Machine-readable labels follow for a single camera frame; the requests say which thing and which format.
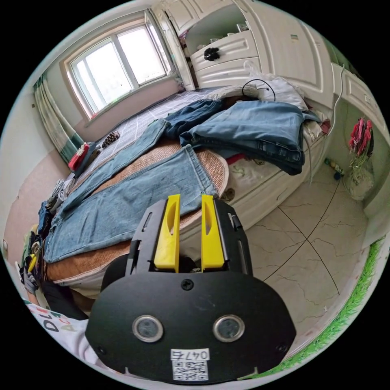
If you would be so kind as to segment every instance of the vase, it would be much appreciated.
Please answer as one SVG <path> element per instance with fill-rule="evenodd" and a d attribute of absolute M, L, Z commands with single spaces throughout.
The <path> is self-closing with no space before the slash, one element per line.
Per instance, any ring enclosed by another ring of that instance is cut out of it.
<path fill-rule="evenodd" d="M 343 184 L 352 199 L 363 201 L 374 186 L 374 170 L 371 160 L 361 167 L 352 167 L 344 176 Z"/>

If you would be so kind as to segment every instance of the pink wall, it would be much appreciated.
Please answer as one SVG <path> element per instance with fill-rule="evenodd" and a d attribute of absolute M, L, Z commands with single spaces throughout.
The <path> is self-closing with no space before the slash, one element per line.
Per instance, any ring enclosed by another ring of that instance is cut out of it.
<path fill-rule="evenodd" d="M 7 260 L 14 265 L 23 254 L 24 235 L 38 223 L 38 211 L 59 179 L 65 179 L 69 169 L 57 150 L 51 151 L 23 182 L 12 203 L 5 226 L 4 240 L 8 244 Z"/>
<path fill-rule="evenodd" d="M 168 98 L 177 93 L 177 91 L 178 85 L 173 79 L 144 87 L 101 114 L 89 126 L 85 126 L 84 120 L 80 121 L 75 126 L 75 130 L 85 142 L 97 141 L 123 120 L 160 100 Z"/>

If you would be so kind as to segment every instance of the window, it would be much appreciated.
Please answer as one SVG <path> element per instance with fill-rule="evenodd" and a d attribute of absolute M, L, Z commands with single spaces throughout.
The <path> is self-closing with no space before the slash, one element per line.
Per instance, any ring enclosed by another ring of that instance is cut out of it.
<path fill-rule="evenodd" d="M 148 13 L 142 22 L 104 37 L 69 64 L 69 74 L 90 117 L 173 69 L 167 47 Z"/>

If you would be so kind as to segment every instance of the black wire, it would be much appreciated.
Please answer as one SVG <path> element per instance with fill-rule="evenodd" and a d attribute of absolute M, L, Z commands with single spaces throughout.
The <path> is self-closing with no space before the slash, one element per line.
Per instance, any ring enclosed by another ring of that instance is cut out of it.
<path fill-rule="evenodd" d="M 261 78 L 254 78 L 253 80 L 250 80 L 250 81 L 246 82 L 246 83 L 244 84 L 244 86 L 243 86 L 242 91 L 241 91 L 241 93 L 243 94 L 243 96 L 245 96 L 245 94 L 244 94 L 244 88 L 246 87 L 247 84 L 249 84 L 249 83 L 252 82 L 252 81 L 262 81 L 262 82 L 266 83 L 266 84 L 269 86 L 269 88 L 271 88 L 271 91 L 272 91 L 272 93 L 273 93 L 273 101 L 274 101 L 274 102 L 276 101 L 275 91 L 272 89 L 271 85 L 269 85 L 269 84 L 267 83 L 267 81 L 264 81 L 264 80 L 262 80 Z M 257 89 L 266 89 L 267 91 L 269 91 L 269 88 L 257 88 Z"/>

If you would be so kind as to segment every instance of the label sticker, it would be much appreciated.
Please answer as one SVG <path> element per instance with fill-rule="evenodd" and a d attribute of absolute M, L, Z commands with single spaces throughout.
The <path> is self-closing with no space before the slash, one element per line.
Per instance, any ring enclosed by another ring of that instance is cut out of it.
<path fill-rule="evenodd" d="M 171 349 L 173 380 L 208 381 L 208 360 L 210 360 L 208 348 Z"/>

